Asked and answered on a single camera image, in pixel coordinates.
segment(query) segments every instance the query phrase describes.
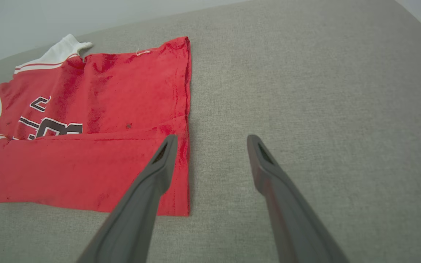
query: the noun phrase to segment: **red jersey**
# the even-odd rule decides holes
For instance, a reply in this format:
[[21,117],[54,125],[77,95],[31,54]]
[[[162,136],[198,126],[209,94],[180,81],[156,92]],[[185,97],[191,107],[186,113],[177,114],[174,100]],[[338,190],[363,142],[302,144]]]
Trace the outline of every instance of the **red jersey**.
[[110,212],[176,134],[158,215],[188,216],[188,38],[82,60],[91,45],[68,35],[0,85],[0,202]]

